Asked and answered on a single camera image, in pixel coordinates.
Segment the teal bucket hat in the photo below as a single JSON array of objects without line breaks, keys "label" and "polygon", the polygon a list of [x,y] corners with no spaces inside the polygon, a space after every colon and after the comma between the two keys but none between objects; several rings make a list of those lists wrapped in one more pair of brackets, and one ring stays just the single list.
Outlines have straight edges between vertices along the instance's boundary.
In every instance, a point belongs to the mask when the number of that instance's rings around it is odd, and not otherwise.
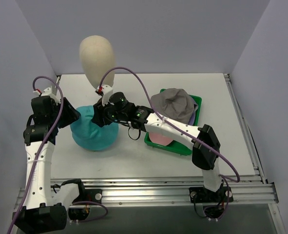
[{"label": "teal bucket hat", "polygon": [[70,125],[72,138],[83,149],[102,151],[109,148],[118,137],[119,126],[116,123],[99,127],[92,122],[93,106],[76,108],[80,118]]}]

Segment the grey bucket hat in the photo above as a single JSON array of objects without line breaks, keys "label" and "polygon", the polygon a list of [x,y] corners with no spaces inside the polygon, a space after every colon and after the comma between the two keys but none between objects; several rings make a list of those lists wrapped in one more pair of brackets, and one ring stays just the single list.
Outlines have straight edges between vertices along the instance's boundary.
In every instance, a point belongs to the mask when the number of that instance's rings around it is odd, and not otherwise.
[{"label": "grey bucket hat", "polygon": [[192,97],[184,89],[169,88],[151,96],[154,110],[164,117],[188,124],[193,112]]}]

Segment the purple baseball cap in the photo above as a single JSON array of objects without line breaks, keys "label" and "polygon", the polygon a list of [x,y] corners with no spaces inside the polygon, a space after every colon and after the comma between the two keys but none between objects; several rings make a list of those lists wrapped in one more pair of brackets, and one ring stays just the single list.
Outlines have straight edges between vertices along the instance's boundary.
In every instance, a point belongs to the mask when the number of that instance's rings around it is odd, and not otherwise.
[{"label": "purple baseball cap", "polygon": [[189,125],[194,124],[195,117],[196,117],[196,111],[198,110],[198,104],[195,102],[195,100],[193,98],[192,98],[192,101],[193,101],[193,112],[192,112],[192,115],[191,115],[189,123],[188,123]]}]

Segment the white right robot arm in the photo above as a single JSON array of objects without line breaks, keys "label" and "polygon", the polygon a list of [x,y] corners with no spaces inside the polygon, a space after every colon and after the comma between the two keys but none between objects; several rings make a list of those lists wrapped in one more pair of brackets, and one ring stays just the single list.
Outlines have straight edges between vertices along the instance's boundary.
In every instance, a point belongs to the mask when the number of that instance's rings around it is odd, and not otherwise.
[{"label": "white right robot arm", "polygon": [[211,126],[191,126],[163,117],[149,107],[129,102],[122,92],[101,87],[96,93],[101,98],[93,105],[93,123],[99,127],[116,123],[140,132],[157,133],[185,145],[192,151],[192,163],[202,170],[206,199],[216,201],[222,195],[220,142]]}]

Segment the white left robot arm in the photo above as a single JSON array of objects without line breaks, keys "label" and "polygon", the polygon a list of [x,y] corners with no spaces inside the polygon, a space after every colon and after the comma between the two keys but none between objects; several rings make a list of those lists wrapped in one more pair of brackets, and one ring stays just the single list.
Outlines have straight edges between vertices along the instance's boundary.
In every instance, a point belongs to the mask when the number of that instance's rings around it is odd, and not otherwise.
[{"label": "white left robot arm", "polygon": [[13,223],[26,234],[42,234],[64,229],[69,207],[86,199],[81,179],[67,180],[57,194],[51,194],[51,161],[58,130],[79,120],[80,113],[65,97],[36,97],[31,107],[33,114],[23,132],[27,154],[25,193],[13,213]]}]

